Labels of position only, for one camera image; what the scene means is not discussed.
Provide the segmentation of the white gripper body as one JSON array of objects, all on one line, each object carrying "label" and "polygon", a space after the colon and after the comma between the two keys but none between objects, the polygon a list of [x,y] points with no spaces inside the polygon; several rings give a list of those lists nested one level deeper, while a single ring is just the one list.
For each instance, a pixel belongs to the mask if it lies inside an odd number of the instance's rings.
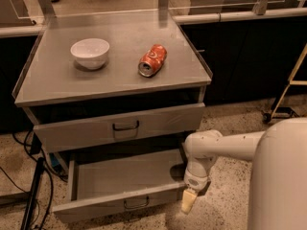
[{"label": "white gripper body", "polygon": [[192,190],[199,192],[204,189],[209,180],[206,171],[185,171],[184,182]]}]

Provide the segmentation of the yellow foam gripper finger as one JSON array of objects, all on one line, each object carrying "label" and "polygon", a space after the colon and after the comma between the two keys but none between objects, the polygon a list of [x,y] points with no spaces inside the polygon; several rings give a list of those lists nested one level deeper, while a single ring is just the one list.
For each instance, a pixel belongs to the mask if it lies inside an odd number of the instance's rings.
[{"label": "yellow foam gripper finger", "polygon": [[198,197],[198,192],[193,189],[185,189],[183,191],[182,201],[181,201],[181,211],[184,214],[190,213],[197,197]]}]

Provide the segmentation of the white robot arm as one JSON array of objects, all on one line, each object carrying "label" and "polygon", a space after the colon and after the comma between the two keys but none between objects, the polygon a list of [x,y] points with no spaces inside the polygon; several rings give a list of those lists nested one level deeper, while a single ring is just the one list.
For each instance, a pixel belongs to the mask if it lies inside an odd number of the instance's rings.
[{"label": "white robot arm", "polygon": [[189,213],[219,156],[252,162],[248,230],[307,230],[307,119],[280,121],[265,131],[223,136],[195,132],[185,140],[187,167],[181,211]]}]

